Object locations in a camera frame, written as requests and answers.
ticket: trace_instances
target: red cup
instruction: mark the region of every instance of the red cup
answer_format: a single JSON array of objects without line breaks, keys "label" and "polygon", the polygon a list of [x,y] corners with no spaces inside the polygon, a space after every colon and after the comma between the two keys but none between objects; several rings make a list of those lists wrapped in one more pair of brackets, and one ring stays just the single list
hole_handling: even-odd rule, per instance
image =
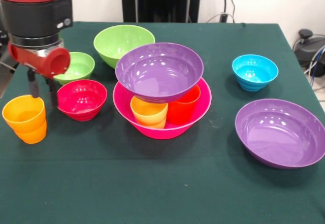
[{"label": "red cup", "polygon": [[201,96],[201,90],[195,85],[186,95],[168,104],[167,121],[174,125],[187,124]]}]

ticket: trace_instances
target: light green bowl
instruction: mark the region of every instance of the light green bowl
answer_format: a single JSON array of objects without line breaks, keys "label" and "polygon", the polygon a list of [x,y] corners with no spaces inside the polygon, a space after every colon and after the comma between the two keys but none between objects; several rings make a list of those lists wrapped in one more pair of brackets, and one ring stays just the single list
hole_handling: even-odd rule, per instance
[{"label": "light green bowl", "polygon": [[54,79],[62,85],[79,79],[88,79],[95,68],[94,59],[86,53],[70,52],[70,58],[70,66],[66,73],[54,76]]},{"label": "light green bowl", "polygon": [[117,62],[131,50],[155,43],[154,35],[143,27],[118,25],[101,31],[93,45],[100,57],[115,69]]}]

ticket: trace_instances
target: green tablecloth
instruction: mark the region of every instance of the green tablecloth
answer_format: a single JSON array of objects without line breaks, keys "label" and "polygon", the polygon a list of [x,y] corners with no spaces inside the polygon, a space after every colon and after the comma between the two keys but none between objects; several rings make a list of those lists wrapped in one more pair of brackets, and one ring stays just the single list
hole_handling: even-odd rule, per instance
[{"label": "green tablecloth", "polygon": [[[92,55],[92,79],[109,98],[90,122],[50,107],[44,79],[48,134],[22,143],[0,120],[0,223],[324,223],[325,161],[301,170],[276,170],[256,161],[238,139],[234,120],[246,103],[280,98],[300,104],[323,123],[324,112],[280,28],[275,24],[141,23],[157,42],[179,43],[204,61],[213,93],[207,115],[182,136],[146,138],[112,103],[114,70],[97,55],[95,35],[115,23],[83,23],[62,32],[70,51]],[[279,67],[263,90],[242,90],[232,60],[266,56]],[[4,98],[29,93],[20,66]]]}]

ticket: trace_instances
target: red bowl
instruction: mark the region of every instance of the red bowl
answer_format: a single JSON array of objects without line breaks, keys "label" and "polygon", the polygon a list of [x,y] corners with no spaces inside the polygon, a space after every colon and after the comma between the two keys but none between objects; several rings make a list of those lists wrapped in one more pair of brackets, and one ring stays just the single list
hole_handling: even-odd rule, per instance
[{"label": "red bowl", "polygon": [[113,103],[117,111],[143,135],[153,139],[171,139],[180,136],[208,112],[212,102],[210,87],[203,78],[199,80],[198,86],[201,90],[201,96],[198,99],[190,121],[183,125],[174,125],[167,121],[164,129],[153,129],[138,124],[130,107],[133,94],[124,88],[120,82],[117,82],[115,85]]},{"label": "red bowl", "polygon": [[92,120],[107,99],[105,87],[94,80],[76,80],[57,91],[58,109],[76,121]]}]

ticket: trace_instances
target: bowl rim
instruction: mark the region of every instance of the bowl rim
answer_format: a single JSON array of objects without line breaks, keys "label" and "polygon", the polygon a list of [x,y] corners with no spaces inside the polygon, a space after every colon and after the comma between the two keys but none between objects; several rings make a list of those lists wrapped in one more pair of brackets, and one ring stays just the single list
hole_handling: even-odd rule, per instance
[{"label": "bowl rim", "polygon": [[[166,98],[174,97],[174,96],[176,96],[176,95],[179,95],[179,94],[185,93],[185,92],[189,91],[190,89],[192,89],[192,88],[193,88],[193,87],[194,87],[194,86],[199,82],[199,80],[200,80],[200,79],[202,78],[202,76],[203,76],[203,73],[204,73],[204,63],[203,63],[201,57],[199,56],[199,54],[197,54],[194,50],[192,50],[192,49],[190,49],[190,48],[188,48],[188,47],[186,47],[186,46],[184,46],[184,45],[180,45],[180,44],[176,44],[176,43],[171,43],[171,42],[157,42],[157,43],[152,43],[152,44],[148,44],[148,45],[143,45],[143,46],[140,46],[140,47],[138,47],[138,48],[136,48],[136,49],[134,49],[134,50],[132,50],[132,51],[130,51],[130,52],[135,52],[137,49],[143,48],[144,46],[149,46],[149,45],[159,45],[159,44],[162,44],[162,45],[164,45],[164,44],[169,44],[169,45],[175,45],[175,46],[182,47],[182,48],[184,48],[184,49],[187,49],[187,50],[193,52],[193,54],[195,54],[195,55],[199,58],[199,61],[200,61],[201,65],[202,65],[202,71],[201,71],[201,73],[199,74],[198,79],[196,79],[195,82],[194,82],[194,83],[193,83],[189,88],[184,89],[184,90],[182,90],[182,91],[180,91],[180,92],[177,92],[177,93],[174,93],[174,94],[165,95],[165,96],[150,96],[150,95],[144,95],[144,94],[141,94],[141,93],[135,92],[134,90],[131,90],[131,89],[129,89],[129,88],[126,88],[126,87],[124,86],[124,84],[121,83],[121,82],[119,81],[118,76],[117,76],[117,69],[116,69],[116,68],[115,68],[115,76],[116,76],[117,80],[122,84],[122,86],[123,86],[125,89],[129,90],[130,92],[132,92],[132,93],[134,93],[134,94],[136,94],[136,95],[138,95],[138,96],[147,97],[147,98],[156,99],[156,100],[158,100],[158,101],[161,101],[161,100],[165,100]],[[116,67],[118,66],[118,64],[120,63],[120,61],[123,59],[123,57],[118,61],[118,63],[116,64]]]},{"label": "bowl rim", "polygon": [[133,124],[133,125],[136,125],[136,126],[139,126],[139,127],[142,127],[142,128],[144,128],[144,129],[150,129],[150,130],[155,130],[155,131],[173,131],[173,130],[179,130],[179,129],[184,129],[184,128],[186,128],[186,127],[188,127],[188,126],[192,126],[193,124],[195,124],[196,122],[198,122],[199,120],[201,120],[206,114],[207,114],[207,112],[209,111],[209,109],[210,109],[210,107],[211,107],[211,104],[212,104],[212,92],[211,92],[211,88],[210,88],[210,86],[209,86],[209,84],[207,83],[207,81],[204,79],[204,78],[200,78],[200,80],[202,79],[202,82],[207,86],[207,88],[208,88],[208,93],[209,93],[209,97],[210,97],[210,102],[209,102],[209,105],[207,106],[207,108],[206,108],[206,110],[202,113],[202,115],[201,116],[199,116],[196,120],[194,120],[193,122],[190,122],[190,123],[187,123],[187,124],[185,124],[185,125],[181,125],[181,126],[178,126],[178,127],[174,127],[174,128],[172,128],[172,129],[153,129],[153,128],[151,128],[151,127],[147,127],[147,126],[143,126],[143,125],[141,125],[141,124],[138,124],[138,123],[136,123],[136,122],[134,122],[134,121],[132,121],[132,120],[130,120],[130,119],[128,119],[126,116],[124,116],[122,113],[121,113],[121,111],[117,108],[117,106],[116,106],[116,103],[115,103],[115,90],[116,90],[116,87],[117,87],[117,85],[120,83],[119,81],[117,81],[117,83],[115,84],[115,86],[114,86],[114,89],[113,89],[113,104],[114,104],[114,107],[116,108],[116,110],[118,111],[118,113],[120,113],[120,115],[122,116],[122,117],[124,117],[124,119],[126,119],[127,121],[129,121],[131,124]]},{"label": "bowl rim", "polygon": [[250,104],[252,103],[255,103],[257,101],[281,101],[281,102],[285,102],[287,104],[290,104],[290,105],[293,105],[295,107],[299,107],[300,109],[302,109],[303,111],[306,111],[308,114],[310,114],[323,128],[323,131],[325,131],[325,127],[324,125],[321,123],[321,121],[313,114],[311,113],[309,110],[307,110],[306,108],[296,104],[296,103],[293,103],[293,102],[290,102],[290,101],[286,101],[286,100],[282,100],[282,99],[260,99],[260,100],[254,100],[254,101],[251,101],[249,103],[247,103],[246,105],[244,105],[242,108],[240,108],[240,110],[237,112],[237,115],[236,115],[236,118],[235,118],[235,129],[236,129],[236,133],[237,133],[237,136],[238,138],[240,139],[241,143],[245,146],[245,148],[250,151],[251,153],[257,155],[259,158],[263,159],[264,161],[268,162],[268,163],[271,163],[272,165],[275,165],[275,166],[280,166],[280,167],[285,167],[285,168],[302,168],[302,167],[308,167],[308,166],[311,166],[315,163],[317,163],[318,161],[320,161],[324,156],[325,156],[325,150],[323,152],[323,154],[316,160],[312,161],[311,163],[308,163],[308,164],[303,164],[303,165],[298,165],[298,166],[294,166],[294,165],[284,165],[284,164],[279,164],[277,162],[274,162],[274,161],[270,161],[268,159],[265,159],[264,157],[260,156],[259,154],[253,152],[243,141],[240,133],[238,132],[238,128],[236,126],[236,122],[238,121],[238,117],[239,117],[239,113],[244,109],[246,108],[247,106],[249,106]]},{"label": "bowl rim", "polygon": [[[59,91],[60,91],[63,87],[67,86],[68,84],[77,83],[77,82],[82,82],[82,81],[87,81],[87,82],[90,81],[90,82],[94,82],[94,83],[96,83],[96,84],[98,84],[99,86],[101,86],[101,87],[104,88],[104,91],[105,91],[105,98],[104,98],[103,102],[101,102],[101,103],[100,103],[96,108],[94,108],[94,109],[91,110],[91,111],[94,111],[94,110],[97,110],[98,108],[101,108],[101,107],[104,105],[104,103],[106,102],[106,100],[107,100],[108,92],[107,92],[107,89],[105,88],[105,86],[104,86],[102,83],[99,83],[99,82],[97,82],[97,81],[95,81],[95,80],[91,80],[91,79],[79,79],[79,80],[71,81],[71,82],[69,82],[69,83],[63,85],[61,88],[59,88],[58,91],[56,92],[56,94],[58,95]],[[70,115],[78,115],[78,114],[80,114],[80,113],[78,113],[78,112],[68,112],[68,111],[65,111],[65,110],[61,109],[61,108],[59,107],[59,105],[57,106],[57,108],[58,108],[61,112],[63,112],[64,114],[70,114]]]},{"label": "bowl rim", "polygon": [[100,32],[95,36],[95,38],[93,39],[93,46],[94,46],[95,50],[96,50],[99,54],[104,55],[104,56],[106,56],[106,57],[108,57],[108,58],[117,59],[117,60],[120,60],[120,59],[123,57],[123,56],[122,56],[122,57],[119,58],[119,57],[116,57],[116,56],[107,55],[107,54],[105,54],[105,53],[99,51],[99,49],[97,49],[96,44],[95,44],[97,38],[98,38],[99,35],[101,35],[103,32],[105,32],[105,31],[107,31],[107,30],[109,30],[109,29],[119,28],[119,27],[122,27],[122,26],[124,26],[124,27],[125,27],[125,26],[127,26],[127,27],[135,27],[135,28],[142,29],[142,30],[148,32],[148,33],[153,37],[153,44],[156,42],[156,38],[155,38],[155,36],[153,35],[153,33],[152,33],[151,31],[149,31],[148,29],[144,28],[144,27],[141,27],[141,26],[138,26],[138,25],[131,25],[131,24],[120,24],[120,25],[114,25],[114,26],[111,26],[111,27],[107,27],[106,29],[103,29],[103,30],[100,31]]},{"label": "bowl rim", "polygon": [[85,75],[78,76],[78,77],[76,77],[74,79],[58,78],[57,76],[62,75],[62,74],[58,74],[58,75],[56,75],[56,76],[53,77],[56,81],[64,81],[64,82],[67,82],[67,81],[80,80],[80,79],[82,79],[82,78],[87,77],[88,75],[90,75],[93,72],[93,70],[95,69],[95,59],[91,55],[89,55],[87,53],[84,53],[84,52],[80,52],[80,51],[72,51],[72,52],[69,52],[69,54],[84,54],[84,55],[89,56],[91,58],[91,69]]},{"label": "bowl rim", "polygon": [[[234,63],[235,63],[235,61],[238,60],[239,58],[242,58],[243,56],[249,56],[249,55],[250,55],[250,56],[261,57],[261,58],[264,58],[264,59],[270,61],[271,64],[274,65],[275,68],[276,68],[276,75],[275,75],[273,78],[271,78],[271,79],[269,79],[269,80],[267,80],[267,81],[261,81],[261,82],[250,81],[250,80],[248,80],[248,79],[246,79],[246,78],[244,78],[244,77],[242,77],[242,76],[239,76],[238,73],[237,73],[237,70],[235,70],[235,68],[234,68]],[[233,68],[233,72],[234,72],[238,77],[240,77],[241,79],[243,79],[243,80],[245,80],[245,81],[251,82],[251,83],[260,83],[260,84],[263,84],[263,83],[270,83],[270,82],[272,82],[274,79],[276,79],[276,78],[278,77],[278,75],[279,75],[279,68],[278,68],[278,66],[277,66],[277,65],[276,65],[276,64],[275,64],[271,59],[268,59],[268,58],[265,57],[265,56],[262,56],[262,55],[256,55],[256,54],[245,54],[245,55],[240,55],[240,56],[236,57],[236,58],[233,60],[232,68]]]}]

